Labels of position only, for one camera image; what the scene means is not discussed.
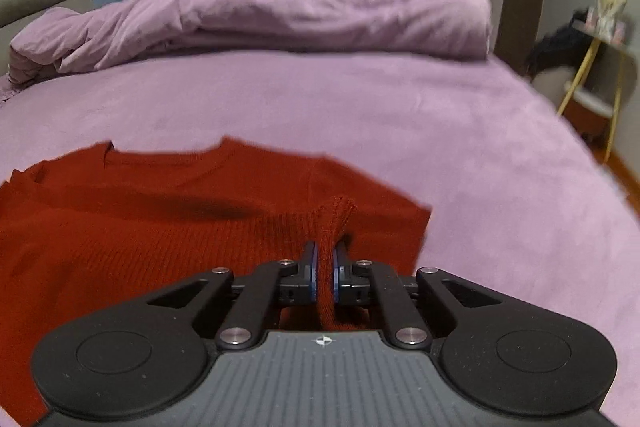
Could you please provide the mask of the red knit sweater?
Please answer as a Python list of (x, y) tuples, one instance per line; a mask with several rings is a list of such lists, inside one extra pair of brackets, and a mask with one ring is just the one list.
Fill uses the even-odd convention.
[(191, 154), (99, 143), (14, 171), (1, 187), (2, 407), (40, 418), (32, 351), (77, 317), (217, 267), (295, 259), (309, 242), (322, 279), (339, 241), (409, 274), (430, 217), (334, 159), (232, 139)]

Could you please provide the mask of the dark clothes pile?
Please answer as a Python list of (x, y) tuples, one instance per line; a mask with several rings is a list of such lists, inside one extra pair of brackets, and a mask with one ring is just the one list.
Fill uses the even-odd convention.
[(587, 15), (587, 10), (576, 10), (566, 25), (534, 44), (525, 60), (525, 72), (530, 79), (548, 69), (578, 69), (589, 49), (591, 38), (576, 29), (574, 23), (585, 23)]

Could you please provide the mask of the purple bed sheet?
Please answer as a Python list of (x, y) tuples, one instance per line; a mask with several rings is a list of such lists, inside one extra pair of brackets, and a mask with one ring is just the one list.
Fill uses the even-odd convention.
[(1, 174), (98, 142), (206, 150), (225, 136), (323, 153), (430, 205), (420, 254), (599, 329), (605, 414), (639, 421), (639, 223), (554, 106), (497, 60), (226, 52), (58, 77), (1, 107)]

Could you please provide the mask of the purple rolled duvet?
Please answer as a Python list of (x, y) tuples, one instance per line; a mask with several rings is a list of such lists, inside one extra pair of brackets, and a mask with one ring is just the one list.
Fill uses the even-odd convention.
[(487, 57), (489, 0), (127, 0), (52, 8), (9, 44), (8, 83), (99, 72), (184, 50)]

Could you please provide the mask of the yellow-legged side table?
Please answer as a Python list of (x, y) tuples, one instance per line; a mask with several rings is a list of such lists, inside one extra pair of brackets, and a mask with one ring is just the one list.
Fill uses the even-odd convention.
[(623, 41), (597, 32), (594, 25), (574, 20), (570, 27), (588, 38), (589, 46), (575, 76), (566, 85), (556, 115), (562, 117), (574, 103), (602, 119), (602, 132), (606, 134), (602, 162), (607, 164), (613, 153), (623, 101), (628, 98), (627, 80), (630, 72), (636, 70), (636, 57)]

